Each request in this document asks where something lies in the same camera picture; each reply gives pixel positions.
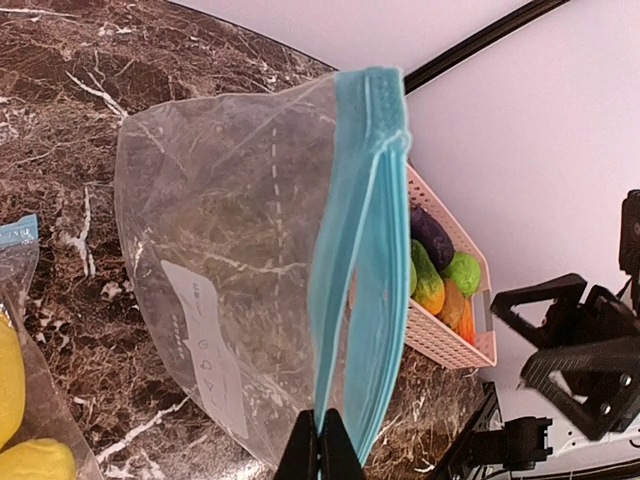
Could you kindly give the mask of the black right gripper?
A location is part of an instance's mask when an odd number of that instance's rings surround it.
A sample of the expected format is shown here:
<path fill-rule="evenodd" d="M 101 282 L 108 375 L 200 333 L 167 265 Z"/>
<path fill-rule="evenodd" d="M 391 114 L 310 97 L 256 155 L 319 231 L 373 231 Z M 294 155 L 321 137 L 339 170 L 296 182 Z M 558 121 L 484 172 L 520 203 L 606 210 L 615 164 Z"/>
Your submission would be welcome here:
<path fill-rule="evenodd" d="M 586 286 L 580 275 L 569 273 L 500 292 L 490 310 L 540 350 L 521 370 L 524 386 L 542 395 L 587 439 L 599 441 L 624 432 L 639 415 L 639 318 L 595 286 L 581 306 L 572 343 L 556 348 L 568 339 Z"/>

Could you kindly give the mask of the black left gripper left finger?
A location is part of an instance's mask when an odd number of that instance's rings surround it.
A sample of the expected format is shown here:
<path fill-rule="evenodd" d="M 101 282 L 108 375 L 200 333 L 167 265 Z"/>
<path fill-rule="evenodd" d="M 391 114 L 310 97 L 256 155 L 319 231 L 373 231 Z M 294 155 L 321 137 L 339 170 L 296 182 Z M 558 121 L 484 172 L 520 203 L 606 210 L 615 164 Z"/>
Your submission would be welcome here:
<path fill-rule="evenodd" d="M 314 412 L 299 413 L 273 480 L 317 480 L 319 478 L 318 433 Z"/>

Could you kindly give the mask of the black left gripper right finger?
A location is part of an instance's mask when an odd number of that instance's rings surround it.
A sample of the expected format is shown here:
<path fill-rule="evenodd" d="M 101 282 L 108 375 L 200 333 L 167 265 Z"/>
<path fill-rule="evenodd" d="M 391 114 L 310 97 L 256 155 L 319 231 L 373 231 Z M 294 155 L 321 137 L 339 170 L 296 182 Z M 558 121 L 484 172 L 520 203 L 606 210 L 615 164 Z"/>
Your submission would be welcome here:
<path fill-rule="evenodd" d="M 365 479 L 340 413 L 334 408 L 326 412 L 319 449 L 322 480 Z"/>

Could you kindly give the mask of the small clear zip bag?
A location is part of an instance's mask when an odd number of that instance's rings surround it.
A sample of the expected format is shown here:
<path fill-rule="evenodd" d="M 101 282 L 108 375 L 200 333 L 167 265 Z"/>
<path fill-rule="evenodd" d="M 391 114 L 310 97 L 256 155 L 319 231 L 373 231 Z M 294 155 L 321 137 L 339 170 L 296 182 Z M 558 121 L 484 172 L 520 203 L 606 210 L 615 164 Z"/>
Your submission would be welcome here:
<path fill-rule="evenodd" d="M 304 410 L 336 409 L 358 460 L 372 450 L 408 319 L 410 144 L 394 67 L 122 123 L 115 210 L 142 316 L 169 375 L 264 462 Z"/>

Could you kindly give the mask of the large clear zip bag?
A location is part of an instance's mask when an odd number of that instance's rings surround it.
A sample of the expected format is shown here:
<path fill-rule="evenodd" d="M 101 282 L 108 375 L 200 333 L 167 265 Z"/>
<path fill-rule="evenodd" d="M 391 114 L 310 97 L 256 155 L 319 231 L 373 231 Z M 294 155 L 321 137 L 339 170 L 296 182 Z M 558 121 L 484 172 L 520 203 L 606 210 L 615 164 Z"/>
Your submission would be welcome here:
<path fill-rule="evenodd" d="M 100 479 L 95 456 L 24 325 L 38 259 L 36 215 L 1 226 L 1 477 Z"/>

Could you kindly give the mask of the yellow toy lemon front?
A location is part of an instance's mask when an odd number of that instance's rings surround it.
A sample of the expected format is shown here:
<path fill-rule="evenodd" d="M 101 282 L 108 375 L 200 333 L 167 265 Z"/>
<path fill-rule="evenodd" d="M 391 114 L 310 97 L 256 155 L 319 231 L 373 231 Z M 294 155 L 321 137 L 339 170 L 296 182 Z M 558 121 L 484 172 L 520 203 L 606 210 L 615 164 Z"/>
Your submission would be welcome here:
<path fill-rule="evenodd" d="M 4 446 L 19 430 L 26 404 L 25 367 L 20 340 L 5 312 L 1 312 L 0 355 L 0 444 Z"/>

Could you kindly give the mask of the orange red toy pepper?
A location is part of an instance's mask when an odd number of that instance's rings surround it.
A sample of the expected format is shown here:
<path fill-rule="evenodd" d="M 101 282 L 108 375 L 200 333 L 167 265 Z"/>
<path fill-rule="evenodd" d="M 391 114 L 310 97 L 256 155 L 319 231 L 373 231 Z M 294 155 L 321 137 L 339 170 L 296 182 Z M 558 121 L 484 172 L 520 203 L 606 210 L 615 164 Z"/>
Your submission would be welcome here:
<path fill-rule="evenodd" d="M 463 314 L 456 328 L 456 333 L 470 345 L 475 345 L 475 323 L 469 299 L 465 300 Z"/>

